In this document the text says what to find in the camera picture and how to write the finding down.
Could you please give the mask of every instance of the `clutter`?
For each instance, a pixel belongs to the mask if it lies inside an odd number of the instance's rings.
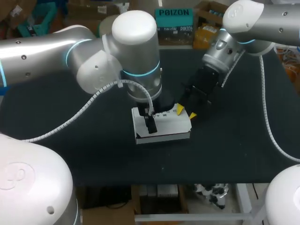
[[[135,225],[132,202],[82,210],[82,225]]]
[[[0,0],[0,21],[4,20],[15,8],[17,0]]]
[[[17,0],[15,7],[10,11],[6,18],[7,23],[12,29],[23,23],[33,11],[37,0]]]
[[[228,6],[215,1],[201,1],[195,8],[198,9],[198,27],[202,26],[202,23],[222,27],[223,15]]]
[[[18,25],[18,30],[23,37],[48,34],[56,14],[57,8],[55,2],[37,4],[28,19]]]
[[[139,196],[140,186],[131,186],[132,205],[135,214],[170,214],[188,213],[188,205],[182,185],[174,185],[177,189],[177,196],[174,197],[149,197]],[[156,225],[162,222],[142,222],[143,225]],[[179,222],[165,221],[164,225],[176,225]]]
[[[191,8],[155,9],[160,45],[191,45],[193,42],[193,10]]]
[[[218,35],[219,28],[203,23],[195,32],[194,49],[209,49],[212,41]]]
[[[199,198],[205,197],[207,201],[218,206],[220,209],[225,208],[225,196],[228,193],[228,184],[195,184],[195,192]]]
[[[103,20],[110,15],[120,14],[118,6],[112,2],[70,0],[67,4],[68,18],[85,20]]]
[[[286,74],[289,76],[290,81],[294,84],[296,91],[300,94],[300,50],[298,48],[276,49],[282,65],[285,68]]]

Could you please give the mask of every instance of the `white table frame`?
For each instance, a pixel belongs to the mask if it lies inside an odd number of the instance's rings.
[[[243,225],[260,225],[266,218],[265,189],[262,197],[251,204],[246,184],[236,184],[240,213],[205,213],[205,214],[150,214],[136,215],[135,222],[150,221],[235,221],[242,220]]]

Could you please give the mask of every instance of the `teal box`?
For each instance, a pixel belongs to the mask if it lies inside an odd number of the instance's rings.
[[[155,9],[157,27],[193,26],[191,8],[158,8]]]
[[[160,44],[190,45],[193,42],[193,10],[191,8],[155,9]]]

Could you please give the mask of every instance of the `box label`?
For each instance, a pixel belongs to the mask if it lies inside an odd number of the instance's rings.
[[[106,6],[98,6],[98,13],[106,14],[107,7]]]
[[[159,15],[160,16],[168,16],[168,15],[190,15],[190,11],[188,8],[186,9],[160,9],[159,10]]]
[[[22,8],[20,6],[16,6],[11,12],[10,12],[10,15],[12,17],[15,17],[16,15],[19,15],[20,12],[22,11]]]
[[[193,26],[179,26],[179,27],[158,27],[157,31],[193,31]]]

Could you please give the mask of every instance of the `teal object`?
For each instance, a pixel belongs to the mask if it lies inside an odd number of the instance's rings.
[[[32,17],[36,20],[43,17],[40,24],[31,26],[28,20],[18,26],[18,30],[22,37],[42,36],[48,34],[52,20],[57,14],[57,7],[55,2],[48,2],[37,4],[32,11]]]
[[[193,26],[191,8],[157,8],[155,9],[157,27]]]

